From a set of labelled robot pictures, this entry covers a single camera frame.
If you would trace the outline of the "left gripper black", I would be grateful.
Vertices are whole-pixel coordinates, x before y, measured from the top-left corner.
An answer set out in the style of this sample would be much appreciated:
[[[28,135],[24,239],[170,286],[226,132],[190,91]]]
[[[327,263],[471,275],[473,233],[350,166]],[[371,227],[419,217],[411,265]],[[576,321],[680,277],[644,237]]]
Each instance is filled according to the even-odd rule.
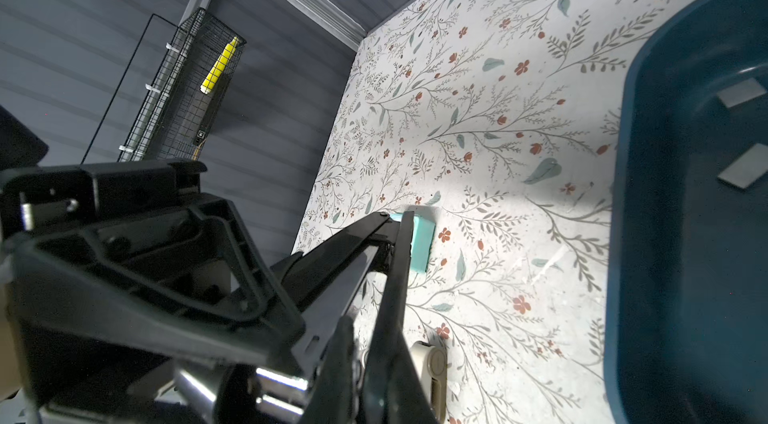
[[[8,315],[31,423],[200,423],[134,394],[156,367],[225,374],[247,417],[245,371],[297,373],[305,325],[234,204],[200,162],[28,167],[1,174]]]

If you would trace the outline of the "beige staple remover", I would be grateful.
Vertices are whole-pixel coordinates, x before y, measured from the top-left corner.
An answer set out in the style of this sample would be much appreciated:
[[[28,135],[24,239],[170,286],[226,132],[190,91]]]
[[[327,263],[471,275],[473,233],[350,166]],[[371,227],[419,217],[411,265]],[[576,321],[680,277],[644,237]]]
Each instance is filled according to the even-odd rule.
[[[439,423],[446,419],[447,354],[440,347],[417,341],[410,355],[430,409]]]

